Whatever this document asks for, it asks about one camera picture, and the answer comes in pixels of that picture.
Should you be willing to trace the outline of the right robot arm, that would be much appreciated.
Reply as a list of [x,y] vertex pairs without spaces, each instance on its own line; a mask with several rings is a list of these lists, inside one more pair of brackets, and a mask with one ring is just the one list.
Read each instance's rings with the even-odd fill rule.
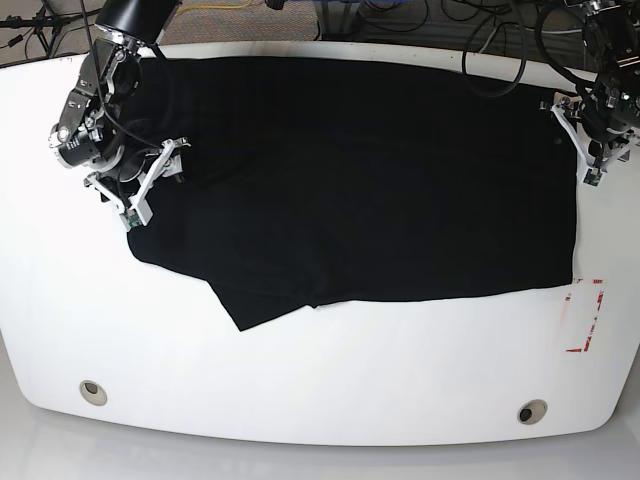
[[157,179],[181,174],[180,151],[189,144],[185,137],[149,137],[167,131],[172,104],[157,126],[121,117],[142,77],[140,49],[150,49],[163,69],[169,67],[159,41],[179,8],[177,1],[106,2],[96,19],[106,35],[88,40],[89,53],[49,135],[59,163],[67,169],[89,168],[85,186],[97,190],[133,226],[149,222],[148,192]]

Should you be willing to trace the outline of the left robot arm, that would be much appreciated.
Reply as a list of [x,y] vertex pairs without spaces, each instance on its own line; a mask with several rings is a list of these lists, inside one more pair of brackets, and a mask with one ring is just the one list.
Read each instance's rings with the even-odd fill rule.
[[[560,65],[543,42],[543,26],[555,10],[581,21],[587,52],[597,75],[583,79]],[[637,1],[562,1],[543,6],[534,39],[546,63],[571,82],[576,95],[557,93],[546,107],[586,164],[584,182],[596,186],[608,166],[629,159],[639,144],[639,3]]]

